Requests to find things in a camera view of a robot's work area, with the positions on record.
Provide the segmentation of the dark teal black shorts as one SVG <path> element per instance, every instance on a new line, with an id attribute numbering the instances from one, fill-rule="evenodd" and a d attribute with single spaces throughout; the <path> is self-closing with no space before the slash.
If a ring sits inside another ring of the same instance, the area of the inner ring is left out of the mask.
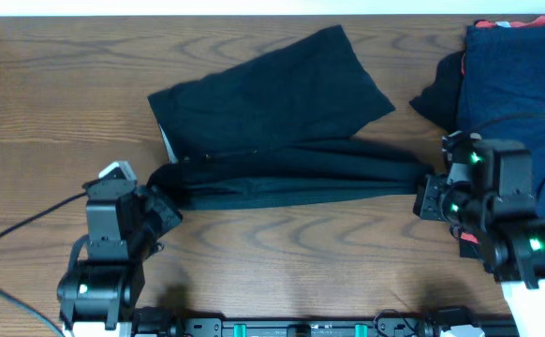
<path id="1" fill-rule="evenodd" d="M 148 98 L 175 160 L 149 179 L 183 210 L 240 210 L 411 195 L 433 168 L 357 139 L 393 111 L 331 26 Z"/>

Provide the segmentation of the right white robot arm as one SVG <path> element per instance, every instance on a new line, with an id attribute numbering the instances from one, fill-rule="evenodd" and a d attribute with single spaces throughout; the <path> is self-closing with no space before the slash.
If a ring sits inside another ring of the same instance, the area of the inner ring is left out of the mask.
<path id="1" fill-rule="evenodd" d="M 516 140 L 472 135 L 443 138 L 442 153 L 448 171 L 424 178 L 414 214 L 472 242 L 519 335 L 545 336 L 545 217 L 537 213 L 530 152 Z"/>

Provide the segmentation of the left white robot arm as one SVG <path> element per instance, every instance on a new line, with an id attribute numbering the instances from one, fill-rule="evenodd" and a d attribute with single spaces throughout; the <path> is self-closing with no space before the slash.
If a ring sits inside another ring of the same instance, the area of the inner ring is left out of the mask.
<path id="1" fill-rule="evenodd" d="M 85 187 L 88 234 L 79 238 L 57 287 L 65 336 L 166 336 L 170 322 L 142 319 L 143 263 L 162 250 L 159 239 L 182 223 L 156 186 L 100 180 Z"/>

